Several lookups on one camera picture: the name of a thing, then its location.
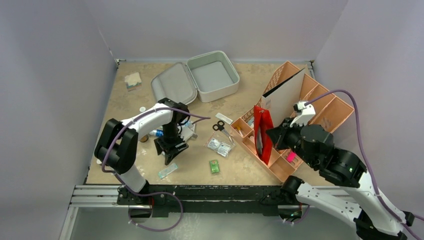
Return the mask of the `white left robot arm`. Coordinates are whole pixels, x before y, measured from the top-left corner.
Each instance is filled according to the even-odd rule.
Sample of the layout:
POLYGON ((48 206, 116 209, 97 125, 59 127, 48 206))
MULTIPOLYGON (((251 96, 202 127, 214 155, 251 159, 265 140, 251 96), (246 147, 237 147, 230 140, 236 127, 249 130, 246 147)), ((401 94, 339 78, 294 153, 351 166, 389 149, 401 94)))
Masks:
POLYGON ((164 99, 127 119, 111 118, 99 134, 94 157, 101 170, 130 189, 138 205, 155 185, 277 186, 282 181, 258 159, 252 130, 213 130, 210 103, 164 99))

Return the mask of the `red fabric pouch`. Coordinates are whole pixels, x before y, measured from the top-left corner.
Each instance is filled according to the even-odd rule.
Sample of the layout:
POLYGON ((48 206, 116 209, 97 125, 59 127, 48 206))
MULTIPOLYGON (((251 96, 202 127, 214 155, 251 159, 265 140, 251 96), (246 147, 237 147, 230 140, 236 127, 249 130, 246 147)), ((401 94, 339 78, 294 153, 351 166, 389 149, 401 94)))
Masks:
POLYGON ((268 165, 273 148, 273 142, 266 133, 267 130, 274 128, 271 114, 267 109, 255 105, 253 117, 256 154, 265 165, 268 165))

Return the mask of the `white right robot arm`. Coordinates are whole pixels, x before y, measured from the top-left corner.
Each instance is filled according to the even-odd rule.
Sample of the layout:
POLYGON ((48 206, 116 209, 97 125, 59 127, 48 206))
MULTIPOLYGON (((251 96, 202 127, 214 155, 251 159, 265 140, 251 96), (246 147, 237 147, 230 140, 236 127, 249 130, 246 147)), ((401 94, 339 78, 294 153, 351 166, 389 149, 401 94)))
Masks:
POLYGON ((349 202, 321 192, 291 175, 280 191, 284 202, 292 204, 297 200, 325 211, 355 228, 362 240, 407 239, 404 231, 412 226, 414 215, 392 203, 381 203, 386 197, 373 186, 371 171, 355 153, 336 147, 333 135, 321 125, 283 125, 277 143, 292 150, 326 181, 354 199, 349 202))

